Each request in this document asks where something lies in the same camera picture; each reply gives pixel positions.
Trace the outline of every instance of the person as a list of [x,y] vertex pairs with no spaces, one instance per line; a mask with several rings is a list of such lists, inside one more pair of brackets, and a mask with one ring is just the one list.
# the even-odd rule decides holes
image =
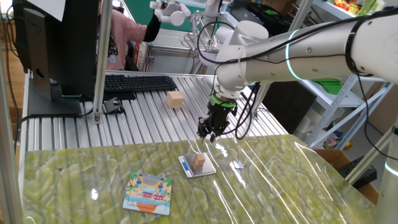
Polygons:
[[[98,14],[101,14],[102,1],[99,2]],[[141,25],[121,12],[112,10],[111,33],[109,35],[107,70],[124,70],[126,63],[126,45],[129,41],[138,44],[141,42],[152,42],[155,40],[160,29],[160,19],[152,16],[149,24]]]

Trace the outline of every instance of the monitor stand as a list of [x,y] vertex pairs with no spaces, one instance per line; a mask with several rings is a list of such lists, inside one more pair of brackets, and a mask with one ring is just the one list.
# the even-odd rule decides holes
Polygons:
[[76,99],[63,98],[59,84],[52,85],[52,100],[43,97],[40,91],[36,90],[34,79],[29,79],[29,101],[27,106],[28,115],[78,115],[81,113],[80,102]]
[[80,102],[63,98],[60,84],[50,83],[46,16],[33,9],[24,9],[24,14],[33,73],[33,78],[29,79],[28,115],[80,114]]

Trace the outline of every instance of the black sleeve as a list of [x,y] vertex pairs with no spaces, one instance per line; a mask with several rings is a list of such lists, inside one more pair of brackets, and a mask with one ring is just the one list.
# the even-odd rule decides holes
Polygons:
[[161,23],[155,14],[152,16],[148,26],[147,32],[145,33],[144,41],[152,42],[156,39],[157,34],[159,33]]

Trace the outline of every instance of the computer monitor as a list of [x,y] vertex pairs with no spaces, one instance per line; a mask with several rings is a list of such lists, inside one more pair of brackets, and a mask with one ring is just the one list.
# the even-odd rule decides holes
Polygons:
[[[74,95],[93,98],[96,76],[98,0],[66,0],[62,21],[25,0],[13,0],[15,46],[24,69],[30,69],[29,114],[79,114]],[[51,85],[50,78],[61,85]]]

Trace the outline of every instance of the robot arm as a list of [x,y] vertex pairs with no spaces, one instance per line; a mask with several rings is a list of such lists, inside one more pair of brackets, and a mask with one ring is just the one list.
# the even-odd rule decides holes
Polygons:
[[[219,66],[215,90],[208,104],[208,116],[199,121],[199,136],[204,138],[213,133],[214,139],[221,135],[228,125],[227,115],[234,111],[232,106],[240,96],[240,91],[253,82],[270,84],[371,73],[389,82],[398,83],[398,29],[394,24],[398,24],[396,10],[388,16],[369,17],[361,23],[357,20],[322,29],[262,56],[258,55],[325,24],[247,45],[240,45],[232,39],[218,53],[217,62],[247,57],[256,59]],[[241,23],[234,32],[244,30],[239,25]]]
[[175,0],[151,1],[150,8],[155,9],[155,15],[160,22],[168,22],[175,26],[180,26],[184,23],[185,18],[191,16],[191,11],[182,3]]

